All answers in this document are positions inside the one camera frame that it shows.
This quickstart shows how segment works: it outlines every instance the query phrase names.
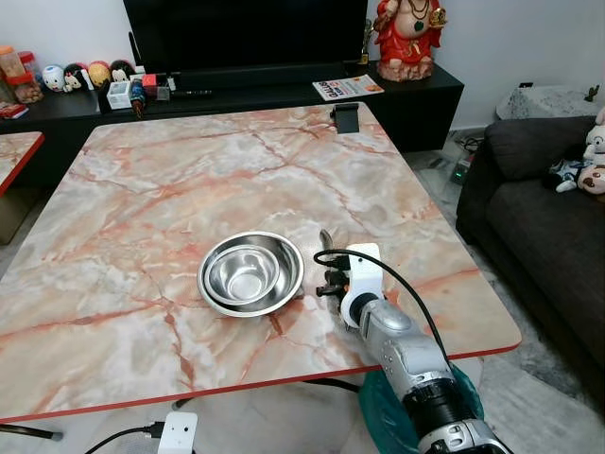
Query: power cord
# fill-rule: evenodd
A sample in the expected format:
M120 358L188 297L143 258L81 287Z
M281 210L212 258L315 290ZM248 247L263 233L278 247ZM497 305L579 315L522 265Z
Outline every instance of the power cord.
M151 426L144 426L142 428L127 428L126 430L117 432L114 435L107 437L102 442L97 443L96 445L91 447L88 451L86 451L85 454L93 454L93 452L97 451L99 448L106 445L107 443L109 443L123 435L128 435L129 433L144 432L144 433L149 433L151 435L151 438L162 438L163 430L164 430L164 423L160 422L160 421L156 421Z
M310 383L312 385L334 386L352 393L359 393L359 390L361 389L360 386L354 385L353 383L337 380L335 378L315 378L312 380L305 380L304 383Z
M336 257L332 260L320 260L320 257L323 257L325 255L333 255L333 254L341 254L341 257ZM441 341L441 336L439 335L439 330L437 329L437 326L435 325L435 322L433 321L433 318L431 317L430 312L426 308L426 305L424 304L423 299L420 297L420 295L418 293L416 293L416 290L414 290L414 288L407 282L407 280L404 279L397 271L395 271L389 265L381 262L377 258L372 257L371 255L367 255L366 253L359 253L357 251L351 251L349 249L326 249L325 251L319 251L318 253L313 255L313 260L315 260L316 263L323 265L324 267L337 268L339 270L346 271L350 268L350 265L349 265L348 258L344 257L343 255L353 255L355 257L359 257L359 258L368 260L368 261L372 262L374 265L378 265L380 268L382 268L388 274L393 276L397 280L397 282L399 282L402 286L404 286L406 288L406 290L409 292L410 295L412 295L412 297L418 304L418 307L420 308L420 310L423 312L424 317L426 318L426 321L428 322L428 326L431 328L431 332L433 333L435 342L441 349L441 352L443 353L443 357L445 358L445 360L448 361L447 354L445 353L445 348L443 347L443 342Z
M466 137L465 139L457 140L456 143L463 147L470 154L474 154L479 150L479 147L483 143L483 139L477 139L476 137Z

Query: black cable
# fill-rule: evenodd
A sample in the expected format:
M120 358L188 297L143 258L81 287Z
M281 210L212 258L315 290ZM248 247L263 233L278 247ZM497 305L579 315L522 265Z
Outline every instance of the black cable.
M397 282L399 282L402 286L404 286L406 288L406 290L409 292L410 295L412 295L412 297L414 298L414 300L420 307L420 310L423 312L424 317L426 318L426 321L428 322L428 326L431 328L431 332L433 333L435 342L441 349L441 352L443 353L443 357L445 358L445 360L446 361L448 360L447 354L445 353L445 348L443 347L443 342L441 341L441 336L439 335L439 330L437 329L437 326L435 325L435 322L433 321L433 318L431 317L430 312L426 308L426 305L424 304L423 299L420 297L420 295L418 293L416 293L416 290L414 290L414 288L407 282L406 279L404 279L397 271L395 271L389 265L384 264L377 258L374 258L371 255L367 255L366 253L359 253L357 251L351 251L349 249L326 249L325 251L319 251L318 253L313 255L313 260L315 260L320 265L323 265L324 267L338 268L335 263L337 261L337 258L335 258L334 260L330 260L330 261L320 260L320 257L323 257L325 255L332 255L335 253L340 253L340 254L345 254L345 255L354 255L355 257L366 259L366 260L372 262L374 265L378 265L384 271L388 272L391 276L393 276L395 279L397 279Z
M126 430L122 430L121 432L117 432L114 435L112 435L111 437L107 437L105 440L103 440L100 443L97 443L96 445L94 445L93 447L91 447L88 451L86 451L85 454L93 454L93 452L97 451L99 448L101 448L102 446L106 445L107 443L115 440L118 437L121 437L123 435L128 435L129 433L136 433L136 432L145 432L146 428L127 428Z
M482 138L466 137L464 139L459 139L456 142L470 154L474 154L479 150L483 140L484 139Z
M51 432L49 430L40 430L38 428L24 428L23 426L14 426L13 424L0 424L0 432L18 433L20 435L28 435L30 437L54 440L56 442L63 438L63 434L61 432Z
M151 434L151 438L160 438L162 437L162 430L164 429L164 423L163 422L155 422L153 423L151 426L145 426L142 428L127 428L126 430L122 430L121 432L117 432L114 435L107 437L105 440L103 440L102 442L97 443L96 445L94 445L93 447L91 447L88 451L86 451L85 454L93 454L93 452L97 451L99 448L101 448L102 446L106 445L107 443L115 440L118 437L121 437L123 435L128 435L129 433L136 433L136 432L145 432L145 433L150 433Z
M353 393L359 393L359 390L361 389L360 386L354 385L353 383L347 383L346 381L337 380L335 378L315 378L312 380L305 380L304 383L311 383L312 385L335 386Z

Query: red table edge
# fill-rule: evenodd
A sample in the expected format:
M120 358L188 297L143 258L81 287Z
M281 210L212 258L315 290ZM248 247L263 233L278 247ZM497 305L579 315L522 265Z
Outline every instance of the red table edge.
M472 352L472 353L460 353L457 355L449 356L448 358L449 359L464 359L464 358L485 357L487 355L497 355L499 353L506 353L511 350L514 350L515 348L517 348L519 346L520 343L521 343L521 341L519 340L517 343L515 343L514 345L511 345L509 347L501 347L501 348L495 348L493 350L483 350L483 351ZM286 383L297 383L300 381L314 380L314 379L318 379L318 378L327 378L330 376L362 374L365 372L379 371L380 369L381 369L381 366L379 366L379 365L364 366L364 367L357 367L355 369L345 369L342 371L328 372L325 374L293 376L291 378L280 378L277 380L261 381L258 383L246 383L244 385L226 386L224 388L216 388L213 390L202 390L202 391L195 391L192 393L172 394L172 395L166 395L163 397L150 397L148 399L131 400L131 401L120 402L120 403L116 403L116 404L97 405L97 406L93 406L93 407L86 407L83 409L58 410L58 411L49 411L47 413L29 414L29 415L24 415L24 416L11 416L9 418L0 418L0 424L17 423L17 422L23 422L23 421L33 421L33 420L46 419L46 418L56 418L59 416L68 416L71 414L92 413L95 411L117 410L117 409L124 409L127 407L137 407L140 405L158 404L161 402L174 402L174 401L181 400L181 399L191 399L194 397L201 397L203 395L230 393L233 391L243 391L243 390L249 390L249 389L254 389L254 388L265 388L266 386L285 385Z
M23 167L25 167L25 165L27 164L29 159L34 155L34 153L36 151L38 151L38 148L40 148L40 145L43 142L44 142L44 134L42 132L40 132L40 136L36 139L36 141L33 143L33 145L29 148L27 153L23 155L23 157L17 163L17 165L10 171L7 178L5 178L4 181L0 184L0 197L2 197L2 195L6 192L6 190L9 188L10 184L12 183L12 181L15 178L17 178L17 175L19 175L19 172L21 172L21 169Z

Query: stuffed toy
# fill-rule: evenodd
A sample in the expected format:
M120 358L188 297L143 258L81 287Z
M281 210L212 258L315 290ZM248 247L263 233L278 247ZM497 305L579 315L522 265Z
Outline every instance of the stuffed toy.
M591 194L605 194L605 107L586 136L583 152L579 147L566 151L563 159L548 169L542 183L557 192L579 187Z

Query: cartoon figure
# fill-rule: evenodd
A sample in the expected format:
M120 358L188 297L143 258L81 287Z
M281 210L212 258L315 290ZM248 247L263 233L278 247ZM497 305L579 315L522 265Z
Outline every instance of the cartoon figure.
M94 89L93 84L88 77L86 66L82 63L68 64L65 66L63 74L65 78L65 87L63 88L63 91L67 93L81 88L88 88L89 90Z
M62 92L65 86L65 79L63 78L63 68L56 64L46 66L42 71L42 79L44 84L49 90L53 92Z
M110 66L101 60L93 61L88 67L88 75L95 88L100 88L105 80L112 81Z
M374 21L380 44L378 74L397 82L429 77L431 46L440 47L446 22L439 0L382 0Z
M596 116L595 123L586 136L586 148L570 147L563 159L551 166L542 178L544 187L557 192L579 187L591 194L605 193L605 107Z
M130 80L130 76L134 74L132 65L126 60L116 60L110 66L112 70L112 78L114 82L125 82Z

